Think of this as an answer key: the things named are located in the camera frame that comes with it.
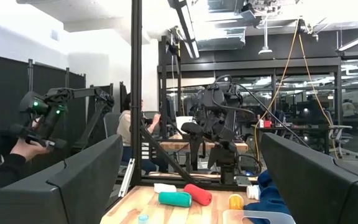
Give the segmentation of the white ceiling fixture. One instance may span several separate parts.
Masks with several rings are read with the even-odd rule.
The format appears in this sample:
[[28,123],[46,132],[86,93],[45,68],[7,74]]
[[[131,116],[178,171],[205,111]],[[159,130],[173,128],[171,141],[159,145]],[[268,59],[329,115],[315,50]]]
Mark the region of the white ceiling fixture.
[[272,53],[272,50],[269,49],[268,42],[269,42],[269,38],[268,38],[268,16],[266,16],[265,19],[264,19],[264,45],[261,48],[261,50],[258,52],[259,55]]

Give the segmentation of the green bandage roll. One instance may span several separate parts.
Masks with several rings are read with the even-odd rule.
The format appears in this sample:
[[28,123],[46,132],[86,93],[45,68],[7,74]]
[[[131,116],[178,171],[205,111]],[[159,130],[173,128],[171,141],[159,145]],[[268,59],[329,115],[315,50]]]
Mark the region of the green bandage roll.
[[192,203],[192,196],[187,192],[160,192],[158,202],[164,205],[188,208]]

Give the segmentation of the orange pill bottle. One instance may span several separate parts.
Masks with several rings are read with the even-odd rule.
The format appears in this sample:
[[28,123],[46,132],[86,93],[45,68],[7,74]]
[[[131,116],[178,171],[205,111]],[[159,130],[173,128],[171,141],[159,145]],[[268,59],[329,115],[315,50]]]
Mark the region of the orange pill bottle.
[[243,210],[244,208],[244,199],[239,194],[232,194],[228,198],[228,204],[230,210]]

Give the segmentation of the clear plastic bin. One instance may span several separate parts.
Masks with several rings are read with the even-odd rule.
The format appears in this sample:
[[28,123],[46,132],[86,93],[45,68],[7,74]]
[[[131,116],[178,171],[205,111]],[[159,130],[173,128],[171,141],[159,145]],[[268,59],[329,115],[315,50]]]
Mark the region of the clear plastic bin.
[[252,210],[226,210],[223,212],[223,224],[242,224],[250,218],[269,221],[269,224],[296,224],[291,215],[279,212],[261,212]]

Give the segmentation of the red bandage roll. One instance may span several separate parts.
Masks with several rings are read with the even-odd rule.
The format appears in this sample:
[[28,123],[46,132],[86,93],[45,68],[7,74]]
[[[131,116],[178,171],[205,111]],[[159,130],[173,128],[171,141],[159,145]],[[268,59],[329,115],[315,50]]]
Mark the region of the red bandage roll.
[[187,184],[184,191],[189,193],[195,202],[203,206],[208,206],[213,200],[213,196],[209,191],[194,184]]

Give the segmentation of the black aluminium rig frame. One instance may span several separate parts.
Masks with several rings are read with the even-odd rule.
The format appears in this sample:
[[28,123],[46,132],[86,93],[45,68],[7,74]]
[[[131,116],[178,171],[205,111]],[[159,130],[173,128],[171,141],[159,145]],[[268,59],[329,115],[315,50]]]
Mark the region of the black aluminium rig frame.
[[175,179],[174,184],[184,186],[185,184],[195,184],[206,190],[225,190],[225,191],[244,191],[245,186],[237,184],[219,184],[213,179],[195,179],[187,171],[177,164],[168,153],[161,147],[155,138],[146,130],[142,124],[141,99],[142,99],[142,0],[131,0],[131,143],[132,157],[126,174],[122,180],[119,190],[119,197],[127,194],[129,187],[144,184],[142,180],[141,163],[142,141],[146,141],[150,147],[161,153],[162,158],[171,165],[182,180]]

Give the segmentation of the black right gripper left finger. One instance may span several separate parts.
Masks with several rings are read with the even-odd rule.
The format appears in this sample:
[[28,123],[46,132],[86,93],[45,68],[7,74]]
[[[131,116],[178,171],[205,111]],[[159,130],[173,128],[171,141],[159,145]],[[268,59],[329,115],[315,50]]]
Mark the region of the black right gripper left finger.
[[117,134],[0,188],[0,224],[99,224],[121,158]]

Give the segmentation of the dark blue scrub garment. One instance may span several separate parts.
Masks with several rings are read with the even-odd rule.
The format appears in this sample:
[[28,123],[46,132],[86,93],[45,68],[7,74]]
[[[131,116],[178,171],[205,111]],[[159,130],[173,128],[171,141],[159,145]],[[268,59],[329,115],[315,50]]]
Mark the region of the dark blue scrub garment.
[[[284,199],[280,195],[275,182],[273,181],[268,170],[263,171],[257,178],[257,184],[260,188],[260,200],[248,203],[244,210],[261,211],[261,212],[279,212],[291,215]],[[253,224],[269,224],[269,221],[261,219],[249,219]]]

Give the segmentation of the small white bottle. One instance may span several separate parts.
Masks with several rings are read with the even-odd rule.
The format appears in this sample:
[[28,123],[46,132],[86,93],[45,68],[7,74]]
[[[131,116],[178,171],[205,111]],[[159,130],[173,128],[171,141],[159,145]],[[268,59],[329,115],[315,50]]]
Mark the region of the small white bottle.
[[168,184],[161,184],[161,183],[154,183],[154,192],[161,193],[161,192],[176,192],[177,188],[174,185]]

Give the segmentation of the person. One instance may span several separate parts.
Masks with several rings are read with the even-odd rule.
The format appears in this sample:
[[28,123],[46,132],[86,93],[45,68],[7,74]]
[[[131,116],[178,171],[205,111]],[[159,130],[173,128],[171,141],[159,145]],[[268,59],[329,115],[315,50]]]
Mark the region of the person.
[[[121,135],[123,143],[122,162],[129,162],[132,158],[131,145],[131,94],[128,93],[123,102],[123,111],[119,117],[117,134]],[[146,174],[150,172],[168,172],[168,163],[163,158],[157,156],[151,160],[143,160],[141,163],[142,170]]]

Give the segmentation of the grey office chair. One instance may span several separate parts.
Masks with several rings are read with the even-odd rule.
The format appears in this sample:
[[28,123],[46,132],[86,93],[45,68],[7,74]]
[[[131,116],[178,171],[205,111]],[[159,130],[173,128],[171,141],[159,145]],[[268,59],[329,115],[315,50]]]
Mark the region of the grey office chair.
[[342,159],[344,155],[353,155],[356,159],[358,159],[358,153],[343,148],[344,144],[353,139],[352,135],[345,133],[344,130],[352,129],[352,126],[335,125],[333,123],[331,113],[328,110],[324,111],[324,115],[328,121],[328,137],[330,140],[332,140],[333,146],[329,151],[334,152],[335,156],[337,156],[339,159]]
[[117,134],[117,127],[119,125],[119,117],[120,114],[117,113],[107,113],[104,116],[104,128],[105,128],[105,133],[106,133],[106,137],[110,137],[112,135]]

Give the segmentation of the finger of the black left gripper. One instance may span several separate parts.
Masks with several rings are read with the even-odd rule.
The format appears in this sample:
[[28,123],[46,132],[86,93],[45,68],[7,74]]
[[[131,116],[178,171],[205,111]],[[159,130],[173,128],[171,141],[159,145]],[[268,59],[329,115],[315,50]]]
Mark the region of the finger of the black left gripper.
[[216,137],[213,131],[213,125],[211,123],[199,125],[197,123],[187,122],[181,126],[181,130],[185,133],[205,138],[211,142],[216,141]]
[[255,119],[255,113],[245,108],[228,110],[228,130],[237,133],[242,126]]

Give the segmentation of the person's hand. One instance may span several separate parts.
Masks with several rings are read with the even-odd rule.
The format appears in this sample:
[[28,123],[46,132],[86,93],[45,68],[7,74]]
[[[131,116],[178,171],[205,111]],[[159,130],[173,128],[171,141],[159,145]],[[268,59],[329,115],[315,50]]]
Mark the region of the person's hand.
[[24,139],[19,138],[11,150],[11,154],[17,154],[25,158],[26,161],[32,160],[35,156],[49,153],[46,147],[35,141],[26,143]]

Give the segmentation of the wooden background desk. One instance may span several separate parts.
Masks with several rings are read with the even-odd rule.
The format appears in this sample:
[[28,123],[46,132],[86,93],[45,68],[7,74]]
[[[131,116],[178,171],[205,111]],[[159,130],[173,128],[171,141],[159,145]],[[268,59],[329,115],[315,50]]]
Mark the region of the wooden background desk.
[[[168,139],[160,142],[161,147],[167,152],[174,151],[190,151],[190,143],[187,140],[183,140],[180,134],[175,134]],[[244,142],[236,143],[236,148],[239,152],[247,152],[248,145]]]

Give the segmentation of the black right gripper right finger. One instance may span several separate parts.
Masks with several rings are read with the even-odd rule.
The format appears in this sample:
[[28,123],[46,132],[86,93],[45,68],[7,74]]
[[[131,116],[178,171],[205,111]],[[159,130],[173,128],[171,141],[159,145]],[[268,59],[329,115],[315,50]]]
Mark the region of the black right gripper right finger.
[[267,170],[296,224],[358,224],[358,166],[272,133]]

